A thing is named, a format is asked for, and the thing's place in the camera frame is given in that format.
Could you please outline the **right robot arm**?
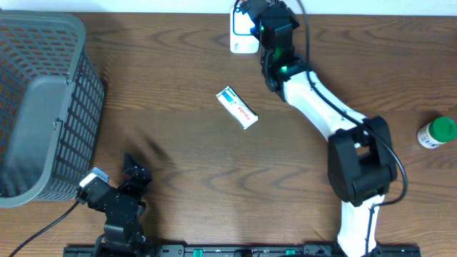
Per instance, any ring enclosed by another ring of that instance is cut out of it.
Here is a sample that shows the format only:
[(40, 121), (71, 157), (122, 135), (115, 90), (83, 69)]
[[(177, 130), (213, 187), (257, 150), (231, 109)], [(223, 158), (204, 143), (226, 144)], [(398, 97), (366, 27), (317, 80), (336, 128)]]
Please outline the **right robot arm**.
[(323, 135), (328, 146), (328, 179), (340, 198), (337, 245), (345, 256), (376, 252), (376, 219), (401, 167), (390, 131), (380, 116), (367, 118), (334, 96), (299, 56), (293, 32), (309, 27), (283, 1), (236, 1), (235, 14), (252, 21), (250, 34), (261, 45), (261, 72), (268, 89), (298, 109)]

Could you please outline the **green lid jar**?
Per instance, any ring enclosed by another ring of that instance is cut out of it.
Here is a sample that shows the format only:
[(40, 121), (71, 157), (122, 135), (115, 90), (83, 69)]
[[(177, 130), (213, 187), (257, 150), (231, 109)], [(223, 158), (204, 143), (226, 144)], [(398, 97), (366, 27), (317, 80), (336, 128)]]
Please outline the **green lid jar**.
[(456, 139), (456, 123), (447, 117), (440, 117), (418, 130), (417, 139), (425, 148), (438, 148)]

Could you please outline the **white Panadol box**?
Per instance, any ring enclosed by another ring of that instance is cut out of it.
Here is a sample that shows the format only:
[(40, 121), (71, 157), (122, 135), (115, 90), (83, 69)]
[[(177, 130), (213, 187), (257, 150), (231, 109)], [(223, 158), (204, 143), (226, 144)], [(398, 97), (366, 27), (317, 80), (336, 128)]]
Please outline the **white Panadol box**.
[(258, 121), (258, 116), (230, 86), (218, 92), (216, 98), (244, 130)]

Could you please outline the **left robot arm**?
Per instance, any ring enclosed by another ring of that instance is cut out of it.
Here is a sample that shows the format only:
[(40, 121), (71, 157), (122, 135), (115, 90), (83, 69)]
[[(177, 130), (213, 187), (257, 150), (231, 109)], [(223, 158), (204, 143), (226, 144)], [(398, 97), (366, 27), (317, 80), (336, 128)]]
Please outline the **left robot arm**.
[(127, 179), (117, 188), (100, 176), (84, 186), (88, 207), (106, 215), (104, 236), (96, 242), (95, 256), (147, 256), (151, 251), (139, 223), (139, 216), (146, 210), (141, 198), (151, 174), (129, 153), (124, 155), (123, 174)]

